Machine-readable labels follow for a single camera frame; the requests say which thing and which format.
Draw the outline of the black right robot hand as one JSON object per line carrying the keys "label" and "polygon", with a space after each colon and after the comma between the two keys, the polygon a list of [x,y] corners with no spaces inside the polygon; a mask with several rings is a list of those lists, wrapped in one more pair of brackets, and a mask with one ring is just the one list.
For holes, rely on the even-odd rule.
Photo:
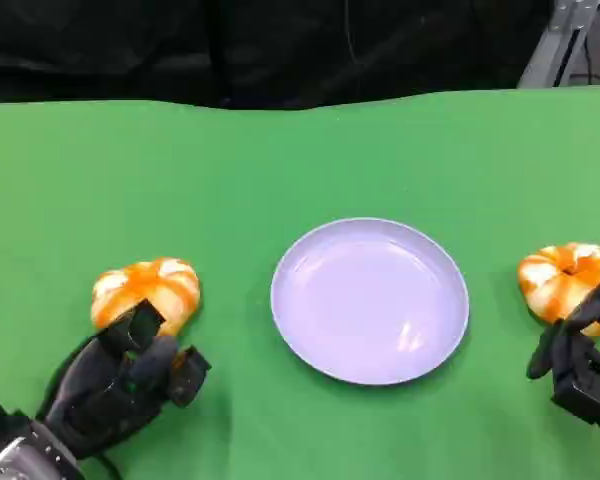
{"label": "black right robot hand", "polygon": [[571,415],[600,428],[600,352],[584,334],[600,324],[600,283],[572,313],[547,327],[528,363],[531,380],[552,376],[552,401]]}

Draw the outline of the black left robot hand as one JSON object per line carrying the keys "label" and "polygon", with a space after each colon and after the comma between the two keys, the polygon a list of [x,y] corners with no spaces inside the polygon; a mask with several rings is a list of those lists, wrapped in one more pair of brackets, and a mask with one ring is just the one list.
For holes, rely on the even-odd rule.
{"label": "black left robot hand", "polygon": [[54,373],[36,420],[82,460],[128,440],[165,403],[187,407],[211,365],[195,347],[160,335],[166,325],[143,300],[87,338]]}

